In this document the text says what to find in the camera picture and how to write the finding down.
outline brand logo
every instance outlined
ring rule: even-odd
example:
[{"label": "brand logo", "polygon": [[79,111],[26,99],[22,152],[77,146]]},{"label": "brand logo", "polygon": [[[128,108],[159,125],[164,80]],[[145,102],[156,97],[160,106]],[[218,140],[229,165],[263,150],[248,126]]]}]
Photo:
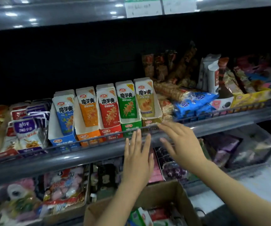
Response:
[{"label": "brand logo", "polygon": [[88,137],[88,135],[82,135],[82,136],[80,136],[81,139],[85,139],[87,137]]},{"label": "brand logo", "polygon": [[102,131],[104,134],[106,134],[106,133],[110,133],[111,131],[109,130],[109,129],[106,129],[106,130],[103,130]]},{"label": "brand logo", "polygon": [[53,142],[54,142],[54,143],[61,143],[61,142],[62,142],[62,139],[54,140]]}]

